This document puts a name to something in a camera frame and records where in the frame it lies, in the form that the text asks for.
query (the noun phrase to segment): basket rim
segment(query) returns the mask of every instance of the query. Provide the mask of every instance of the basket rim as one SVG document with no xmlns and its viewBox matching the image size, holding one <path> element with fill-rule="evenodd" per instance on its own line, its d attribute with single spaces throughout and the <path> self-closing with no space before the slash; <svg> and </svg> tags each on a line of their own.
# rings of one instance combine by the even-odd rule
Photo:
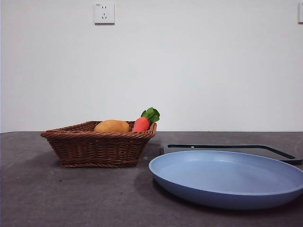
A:
<svg viewBox="0 0 303 227">
<path fill-rule="evenodd" d="M 157 129 L 157 123 L 153 122 L 150 126 L 150 128 L 146 131 L 142 132 L 93 132 L 93 131 L 70 131 L 66 130 L 69 127 L 73 126 L 80 126 L 80 125 L 85 125 L 89 124 L 92 122 L 102 122 L 102 121 L 87 121 L 84 123 L 76 124 L 76 125 L 71 125 L 71 126 L 66 126 L 63 128 L 58 128 L 58 129 L 51 129 L 51 130 L 46 130 L 41 132 L 41 136 L 45 138 L 55 138 L 55 137 L 60 137 L 64 136 L 65 138 L 68 137 L 88 137 L 88 138 L 94 138 L 94 139 L 100 139 L 100 138 L 127 138 L 127 139 L 144 139 L 144 138 L 151 138 L 156 134 L 156 129 Z"/>
</svg>

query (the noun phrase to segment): dark gray countertop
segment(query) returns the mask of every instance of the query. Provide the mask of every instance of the dark gray countertop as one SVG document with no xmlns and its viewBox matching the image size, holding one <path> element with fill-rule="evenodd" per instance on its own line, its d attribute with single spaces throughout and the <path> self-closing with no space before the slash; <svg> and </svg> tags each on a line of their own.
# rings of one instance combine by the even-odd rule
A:
<svg viewBox="0 0 303 227">
<path fill-rule="evenodd" d="M 303 132 L 158 132 L 124 169 L 63 168 L 39 132 L 0 136 L 2 227 L 303 226 L 303 195 L 268 210 L 214 209 L 169 194 L 148 169 L 168 143 L 262 144 L 302 157 Z"/>
</svg>

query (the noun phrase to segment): carrot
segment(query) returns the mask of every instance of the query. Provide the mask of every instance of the carrot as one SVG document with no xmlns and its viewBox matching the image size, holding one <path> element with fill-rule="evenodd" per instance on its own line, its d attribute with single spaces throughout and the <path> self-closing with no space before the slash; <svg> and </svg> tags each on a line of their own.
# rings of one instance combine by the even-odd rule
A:
<svg viewBox="0 0 303 227">
<path fill-rule="evenodd" d="M 140 131 L 146 131 L 149 129 L 150 125 L 153 122 L 157 122 L 160 120 L 160 114 L 159 112 L 154 108 L 149 108 L 147 110 L 144 110 L 141 114 L 141 117 L 139 117 L 133 127 L 133 132 L 140 132 Z"/>
</svg>

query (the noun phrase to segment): plastic plate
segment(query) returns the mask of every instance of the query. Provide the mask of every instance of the plastic plate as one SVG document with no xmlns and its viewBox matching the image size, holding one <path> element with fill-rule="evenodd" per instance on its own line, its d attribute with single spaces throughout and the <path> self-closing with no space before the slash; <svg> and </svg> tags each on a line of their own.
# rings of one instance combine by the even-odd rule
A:
<svg viewBox="0 0 303 227">
<path fill-rule="evenodd" d="M 164 189 L 198 204 L 259 210 L 288 203 L 303 193 L 303 171 L 256 155 L 194 150 L 169 153 L 149 163 Z"/>
</svg>

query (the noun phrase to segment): electrical outlet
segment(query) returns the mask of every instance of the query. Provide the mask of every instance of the electrical outlet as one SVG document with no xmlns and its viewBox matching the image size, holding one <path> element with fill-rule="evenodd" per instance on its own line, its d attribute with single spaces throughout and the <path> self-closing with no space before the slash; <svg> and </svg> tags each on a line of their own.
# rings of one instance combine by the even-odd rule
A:
<svg viewBox="0 0 303 227">
<path fill-rule="evenodd" d="M 101 2 L 95 4 L 95 24 L 115 23 L 115 4 L 112 2 Z"/>
<path fill-rule="evenodd" d="M 299 3 L 299 23 L 303 24 L 303 2 Z"/>
</svg>

